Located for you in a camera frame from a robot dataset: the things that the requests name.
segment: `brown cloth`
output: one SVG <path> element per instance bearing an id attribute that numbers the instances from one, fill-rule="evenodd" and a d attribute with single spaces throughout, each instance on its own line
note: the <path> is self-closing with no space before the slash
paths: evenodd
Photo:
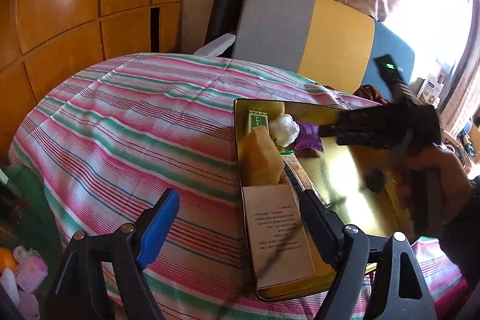
<path id="1" fill-rule="evenodd" d="M 372 100 L 382 105 L 387 105 L 390 103 L 385 98 L 383 98 L 382 95 L 380 94 L 380 91 L 378 91 L 371 84 L 364 84 L 363 86 L 360 86 L 359 88 L 357 88 L 357 91 L 353 93 L 353 95 L 356 95 L 357 97 L 360 97 L 360 98 Z"/>

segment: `striped bedsheet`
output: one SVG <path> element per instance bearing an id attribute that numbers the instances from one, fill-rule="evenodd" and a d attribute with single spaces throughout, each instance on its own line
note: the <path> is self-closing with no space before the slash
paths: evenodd
<path id="1" fill-rule="evenodd" d="M 67 243 L 134 221 L 168 187 L 181 207 L 157 260 L 145 271 L 168 319 L 213 319 L 250 283 L 237 179 L 235 98 L 318 103 L 371 102 L 330 91 L 292 72 L 238 60 L 140 53 L 87 68 L 53 89 L 24 119 L 11 163 L 35 170 Z M 460 273 L 436 240 L 414 246 L 434 298 Z M 120 302 L 111 267 L 110 296 Z M 370 293 L 364 280 L 353 318 Z M 325 295 L 266 303 L 252 289 L 225 318 L 311 319 Z"/>

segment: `hand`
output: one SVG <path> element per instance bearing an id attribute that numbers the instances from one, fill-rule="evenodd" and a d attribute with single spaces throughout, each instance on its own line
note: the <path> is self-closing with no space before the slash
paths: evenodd
<path id="1" fill-rule="evenodd" d="M 442 217 L 444 224 L 457 216 L 468 202 L 473 187 L 462 168 L 460 160 L 453 153 L 437 146 L 431 146 L 422 150 L 418 155 L 409 157 L 407 166 L 410 170 L 424 170 L 434 167 L 440 172 L 440 182 L 445 197 Z M 409 179 L 403 178 L 395 170 L 394 179 L 397 183 L 400 206 L 405 208 L 407 205 L 411 205 L 412 189 Z"/>

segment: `orange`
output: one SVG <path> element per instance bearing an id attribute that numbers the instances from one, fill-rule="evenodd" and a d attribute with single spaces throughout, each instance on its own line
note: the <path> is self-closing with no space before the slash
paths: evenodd
<path id="1" fill-rule="evenodd" d="M 11 251 L 8 248 L 0 247 L 0 272 L 3 272 L 6 267 L 15 271 L 17 266 L 18 263 Z"/>

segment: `purple fabric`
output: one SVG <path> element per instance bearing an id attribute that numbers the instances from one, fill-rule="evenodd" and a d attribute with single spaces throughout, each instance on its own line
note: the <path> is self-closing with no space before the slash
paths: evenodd
<path id="1" fill-rule="evenodd" d="M 323 152 L 322 141 L 318 137 L 318 125 L 312 122 L 297 122 L 300 127 L 300 133 L 295 140 L 295 150 L 304 150 L 313 148 Z"/>

